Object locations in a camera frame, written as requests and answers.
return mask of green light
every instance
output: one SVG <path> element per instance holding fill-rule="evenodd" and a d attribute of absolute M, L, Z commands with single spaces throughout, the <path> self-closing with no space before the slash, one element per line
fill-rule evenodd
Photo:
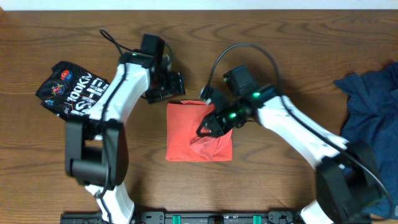
<path fill-rule="evenodd" d="M 231 113 L 230 115 L 229 115 L 229 118 L 234 118 L 234 117 L 236 117 L 236 113 Z"/>

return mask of wooden tabletop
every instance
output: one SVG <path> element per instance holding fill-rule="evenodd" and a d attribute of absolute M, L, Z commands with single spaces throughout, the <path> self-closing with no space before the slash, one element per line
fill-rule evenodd
<path fill-rule="evenodd" d="M 108 80 L 118 51 L 98 32 L 138 48 L 144 33 L 173 49 L 187 95 L 196 99 L 217 56 L 251 42 L 277 60 L 286 94 L 335 134 L 347 117 L 347 97 L 333 80 L 380 70 L 398 59 L 396 11 L 52 11 L 5 12 L 0 17 L 0 223 L 58 223 L 64 212 L 99 208 L 64 170 L 65 123 L 34 95 L 61 60 Z M 222 74 L 242 63 L 262 84 L 275 83 L 270 63 L 235 49 Z M 168 162 L 166 106 L 139 100 L 127 122 L 126 187 L 141 206 L 168 211 L 263 211 L 302 208 L 315 198 L 314 172 L 272 131 L 248 123 L 233 133 L 230 162 Z"/>

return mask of blue cloth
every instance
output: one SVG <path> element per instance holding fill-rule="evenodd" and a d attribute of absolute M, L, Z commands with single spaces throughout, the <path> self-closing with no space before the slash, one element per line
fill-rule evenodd
<path fill-rule="evenodd" d="M 352 74 L 336 80 L 335 85 L 349 96 L 349 118 L 341 135 L 372 147 L 398 219 L 398 63 L 380 72 Z M 389 203 L 384 198 L 365 212 L 386 217 Z"/>

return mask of red cloth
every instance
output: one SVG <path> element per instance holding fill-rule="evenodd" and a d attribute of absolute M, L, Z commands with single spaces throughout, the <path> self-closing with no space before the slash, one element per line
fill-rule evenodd
<path fill-rule="evenodd" d="M 167 105 L 168 161 L 209 162 L 232 160 L 232 130 L 219 138 L 197 136 L 202 119 L 215 110 L 202 101 L 183 100 Z"/>

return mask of wood grain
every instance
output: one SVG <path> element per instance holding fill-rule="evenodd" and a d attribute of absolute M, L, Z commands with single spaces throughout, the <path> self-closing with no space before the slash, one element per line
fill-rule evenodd
<path fill-rule="evenodd" d="M 338 134 L 346 96 L 333 84 L 345 75 L 379 70 L 398 58 L 396 11 L 57 11 L 7 12 L 0 22 L 0 223 L 58 223 L 63 212 L 97 211 L 64 171 L 64 122 L 34 96 L 60 60 L 112 80 L 118 52 L 100 36 L 138 47 L 144 33 L 173 48 L 174 69 L 196 98 L 227 46 L 252 42 L 277 60 L 286 92 L 309 117 Z M 256 51 L 236 49 L 221 75 L 247 63 L 261 83 L 275 82 Z M 301 208 L 315 198 L 311 167 L 278 135 L 256 124 L 233 134 L 234 160 L 165 160 L 167 102 L 140 100 L 127 122 L 134 201 L 170 211 Z"/>

